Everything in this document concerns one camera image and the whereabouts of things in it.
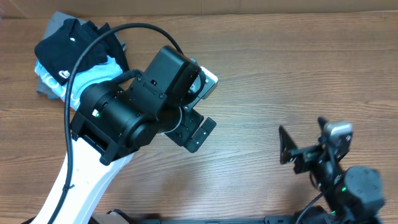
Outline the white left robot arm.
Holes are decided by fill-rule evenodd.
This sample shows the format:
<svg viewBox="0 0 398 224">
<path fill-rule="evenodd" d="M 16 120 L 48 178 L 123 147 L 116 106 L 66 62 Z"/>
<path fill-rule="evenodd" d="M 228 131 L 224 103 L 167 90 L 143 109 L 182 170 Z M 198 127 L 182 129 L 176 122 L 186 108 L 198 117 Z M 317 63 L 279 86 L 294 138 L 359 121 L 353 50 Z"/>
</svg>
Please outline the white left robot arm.
<svg viewBox="0 0 398 224">
<path fill-rule="evenodd" d="M 197 152 L 216 123 L 185 98 L 204 100 L 216 87 L 209 78 L 174 84 L 137 78 L 127 90 L 111 81 L 90 85 L 70 124 L 71 153 L 34 223 L 88 223 L 116 174 L 156 134 Z"/>
</svg>

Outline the dark teal t-shirt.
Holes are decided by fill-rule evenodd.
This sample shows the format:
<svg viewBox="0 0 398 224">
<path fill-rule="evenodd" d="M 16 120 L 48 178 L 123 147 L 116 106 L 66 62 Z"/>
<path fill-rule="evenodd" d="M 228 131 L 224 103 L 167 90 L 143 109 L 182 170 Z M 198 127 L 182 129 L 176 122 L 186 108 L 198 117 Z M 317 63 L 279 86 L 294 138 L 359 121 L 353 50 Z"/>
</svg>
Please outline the dark teal t-shirt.
<svg viewBox="0 0 398 224">
<path fill-rule="evenodd" d="M 81 54 L 98 37 L 98 28 L 93 22 L 82 24 L 78 19 L 66 19 L 59 29 L 35 46 L 34 53 L 44 69 L 64 85 Z M 108 51 L 108 44 L 102 40 L 86 54 L 77 72 L 114 62 Z"/>
</svg>

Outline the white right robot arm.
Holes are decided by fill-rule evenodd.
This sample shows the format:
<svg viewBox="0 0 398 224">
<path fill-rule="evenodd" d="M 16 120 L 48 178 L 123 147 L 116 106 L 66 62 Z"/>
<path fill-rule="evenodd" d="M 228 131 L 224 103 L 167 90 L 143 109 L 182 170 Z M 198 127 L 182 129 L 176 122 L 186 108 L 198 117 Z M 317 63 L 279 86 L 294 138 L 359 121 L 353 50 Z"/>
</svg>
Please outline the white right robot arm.
<svg viewBox="0 0 398 224">
<path fill-rule="evenodd" d="M 299 148 L 283 126 L 279 127 L 280 163 L 294 163 L 296 174 L 308 173 L 319 194 L 290 223 L 380 223 L 379 211 L 386 199 L 378 170 L 353 166 L 344 170 L 353 125 L 349 121 L 318 118 L 317 143 Z"/>
</svg>

